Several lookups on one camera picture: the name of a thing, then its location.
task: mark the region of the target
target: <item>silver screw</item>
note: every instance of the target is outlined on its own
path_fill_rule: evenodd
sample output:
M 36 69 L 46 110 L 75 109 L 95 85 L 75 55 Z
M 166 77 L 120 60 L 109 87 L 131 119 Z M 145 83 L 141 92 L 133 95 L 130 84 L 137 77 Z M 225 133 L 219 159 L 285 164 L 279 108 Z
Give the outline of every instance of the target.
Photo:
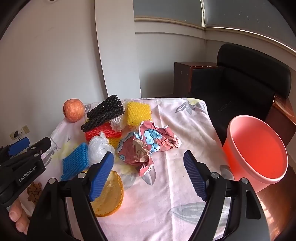
M 48 180 L 48 183 L 49 183 L 49 184 L 54 184 L 54 183 L 55 183 L 55 178 L 51 178 L 51 179 L 49 179 L 49 180 Z
M 219 178 L 219 174 L 216 172 L 212 172 L 211 177 L 214 179 L 217 179 L 217 178 Z
M 84 172 L 81 172 L 78 174 L 77 177 L 82 179 L 82 178 L 85 178 L 85 176 L 86 176 L 86 174 Z
M 246 179 L 245 177 L 243 177 L 243 178 L 242 178 L 242 182 L 243 182 L 244 184 L 247 184 L 247 183 L 249 183 L 249 180 Z

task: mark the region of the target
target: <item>clear plastic wrap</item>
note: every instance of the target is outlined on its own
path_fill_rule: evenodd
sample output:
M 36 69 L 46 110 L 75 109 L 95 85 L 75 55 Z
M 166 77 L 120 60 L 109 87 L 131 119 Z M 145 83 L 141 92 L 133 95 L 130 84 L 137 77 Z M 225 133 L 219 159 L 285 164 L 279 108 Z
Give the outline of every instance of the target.
M 100 163 L 107 151 L 111 152 L 115 158 L 114 147 L 109 144 L 109 140 L 101 131 L 99 136 L 94 136 L 89 142 L 89 166 Z
M 127 100 L 127 99 L 124 99 L 121 101 L 124 111 L 126 111 L 126 105 L 128 102 L 129 102 L 129 100 Z M 110 120 L 109 122 L 110 122 L 111 128 L 114 131 L 121 132 L 125 128 L 126 123 L 127 123 L 126 112 L 124 112 L 122 115 Z

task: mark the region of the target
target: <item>wall socket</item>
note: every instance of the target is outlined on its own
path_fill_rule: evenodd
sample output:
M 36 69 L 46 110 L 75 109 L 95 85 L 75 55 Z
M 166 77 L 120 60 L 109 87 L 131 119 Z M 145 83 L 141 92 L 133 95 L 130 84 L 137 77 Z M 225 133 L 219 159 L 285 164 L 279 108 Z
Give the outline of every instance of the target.
M 11 140 L 15 140 L 17 139 L 17 137 L 14 137 L 15 132 L 18 131 L 19 133 L 19 137 L 21 137 L 24 134 L 27 134 L 30 132 L 29 128 L 27 127 L 27 125 L 23 126 L 21 129 L 19 130 L 15 130 L 14 132 L 12 132 L 9 136 L 11 138 Z

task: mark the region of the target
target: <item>red apple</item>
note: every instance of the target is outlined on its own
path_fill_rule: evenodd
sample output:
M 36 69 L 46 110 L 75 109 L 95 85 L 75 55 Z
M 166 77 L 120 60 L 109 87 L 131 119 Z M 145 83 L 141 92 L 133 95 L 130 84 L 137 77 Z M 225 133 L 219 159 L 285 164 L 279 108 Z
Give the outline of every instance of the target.
M 64 103 L 63 113 L 69 122 L 77 122 L 84 116 L 84 105 L 79 99 L 70 99 Z

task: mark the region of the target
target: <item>wooden armrest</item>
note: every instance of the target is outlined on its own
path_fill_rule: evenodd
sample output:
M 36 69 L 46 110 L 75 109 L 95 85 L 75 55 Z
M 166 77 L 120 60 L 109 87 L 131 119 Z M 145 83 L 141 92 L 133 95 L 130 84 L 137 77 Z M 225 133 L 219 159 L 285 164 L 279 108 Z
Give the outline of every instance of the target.
M 174 64 L 174 97 L 186 97 L 191 89 L 193 69 L 222 68 L 211 62 L 175 62 Z
M 296 132 L 296 116 L 290 100 L 276 94 L 265 122 L 275 130 L 287 146 Z

